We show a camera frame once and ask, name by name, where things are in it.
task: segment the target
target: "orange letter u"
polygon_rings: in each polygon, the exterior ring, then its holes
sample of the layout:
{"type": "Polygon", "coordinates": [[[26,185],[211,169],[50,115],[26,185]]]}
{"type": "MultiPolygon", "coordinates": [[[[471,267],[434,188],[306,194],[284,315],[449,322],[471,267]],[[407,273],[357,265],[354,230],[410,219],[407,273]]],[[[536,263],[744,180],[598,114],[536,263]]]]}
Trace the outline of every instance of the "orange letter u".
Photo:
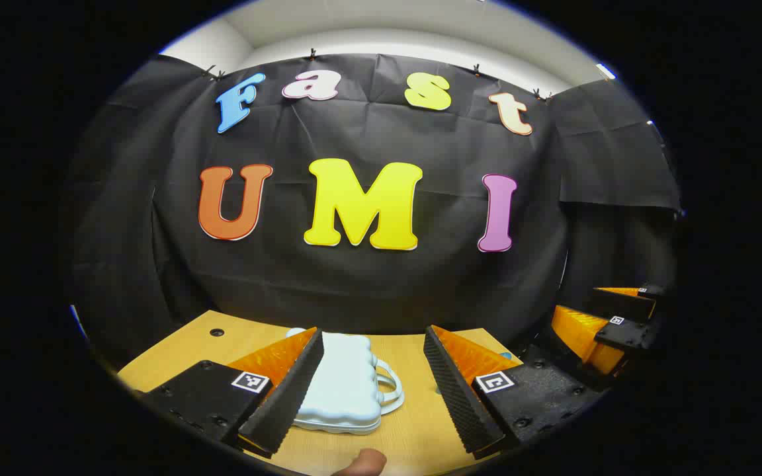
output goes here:
{"type": "Polygon", "coordinates": [[[217,240],[236,241],[246,238],[257,225],[263,180],[272,173],[272,167],[260,163],[242,168],[239,175],[245,178],[243,209],[236,219],[226,220],[222,216],[222,195],[225,182],[233,171],[230,167],[204,169],[199,175],[202,179],[202,195],[199,198],[199,225],[202,226],[202,231],[217,240]]]}

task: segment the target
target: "yellow letter m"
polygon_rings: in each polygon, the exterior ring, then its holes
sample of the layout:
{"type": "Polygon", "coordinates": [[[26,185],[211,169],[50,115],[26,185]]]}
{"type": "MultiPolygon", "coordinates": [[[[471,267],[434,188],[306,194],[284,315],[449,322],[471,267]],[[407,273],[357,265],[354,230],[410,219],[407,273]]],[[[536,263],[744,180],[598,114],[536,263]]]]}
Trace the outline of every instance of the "yellow letter m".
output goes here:
{"type": "Polygon", "coordinates": [[[306,243],[324,247],[339,243],[339,232],[333,228],[336,211],[354,246],[360,245],[378,215],[378,229],[369,237],[373,247],[403,251],[417,247],[411,219],[413,193],[423,169],[411,163],[388,163],[366,193],[345,160],[315,160],[310,171],[317,177],[317,198],[314,225],[305,232],[306,243]]]}

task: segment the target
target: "white plastic handbag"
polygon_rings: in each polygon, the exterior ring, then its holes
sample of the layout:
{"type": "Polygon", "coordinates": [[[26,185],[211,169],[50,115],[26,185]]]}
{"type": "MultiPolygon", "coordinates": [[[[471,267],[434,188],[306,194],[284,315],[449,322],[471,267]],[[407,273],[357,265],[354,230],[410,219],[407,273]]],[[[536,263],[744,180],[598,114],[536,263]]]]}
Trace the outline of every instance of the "white plastic handbag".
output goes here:
{"type": "MultiPolygon", "coordinates": [[[[290,329],[287,337],[302,331],[290,329]]],[[[405,403],[402,381],[387,362],[372,354],[370,346],[364,335],[323,332],[323,358],[294,425],[329,433],[369,434],[381,425],[381,415],[405,403]],[[390,377],[379,376],[377,367],[390,377]],[[396,390],[381,392],[378,382],[393,385],[396,390]]]]}

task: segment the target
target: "black cloth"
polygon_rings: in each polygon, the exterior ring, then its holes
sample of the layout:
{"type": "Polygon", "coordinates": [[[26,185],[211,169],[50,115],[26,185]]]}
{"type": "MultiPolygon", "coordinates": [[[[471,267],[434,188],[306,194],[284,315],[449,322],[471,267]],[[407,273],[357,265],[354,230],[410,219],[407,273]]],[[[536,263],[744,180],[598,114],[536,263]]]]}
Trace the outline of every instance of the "black cloth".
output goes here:
{"type": "Polygon", "coordinates": [[[654,224],[677,210],[677,187],[645,121],[611,81],[544,102],[500,79],[415,58],[294,58],[212,81],[199,67],[157,56],[97,112],[73,160],[63,215],[73,304],[116,367],[208,309],[363,334],[483,327],[511,346],[585,286],[674,278],[668,228],[654,224]],[[281,96],[312,69],[342,74],[335,99],[281,96]],[[408,105],[406,77],[420,71],[447,79],[450,108],[408,105]],[[258,72],[266,79],[251,114],[218,134],[216,98],[258,72]],[[526,104],[532,135],[505,129],[487,100],[499,92],[526,104]],[[417,249],[373,248],[377,219],[357,247],[338,219],[341,244],[305,244],[316,190],[308,165],[326,157],[347,160],[364,190],[387,163],[423,169],[412,217],[417,249]],[[239,170],[254,163],[273,167],[256,229],[239,241],[214,240],[197,219],[200,172],[233,169],[222,205],[233,219],[245,186],[239,170]],[[517,181],[513,246],[504,253],[477,248],[485,174],[517,181]],[[599,207],[589,212],[580,202],[599,207]]]}

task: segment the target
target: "ceiling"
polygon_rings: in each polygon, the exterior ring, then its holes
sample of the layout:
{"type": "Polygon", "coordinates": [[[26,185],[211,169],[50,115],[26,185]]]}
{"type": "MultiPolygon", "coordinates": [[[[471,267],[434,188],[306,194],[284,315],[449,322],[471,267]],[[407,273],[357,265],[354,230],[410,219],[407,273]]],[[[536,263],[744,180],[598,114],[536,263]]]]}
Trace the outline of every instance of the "ceiling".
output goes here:
{"type": "Polygon", "coordinates": [[[331,30],[417,30],[489,46],[571,85],[602,79],[595,58],[537,21],[491,0],[254,0],[224,18],[252,48],[331,30]]]}

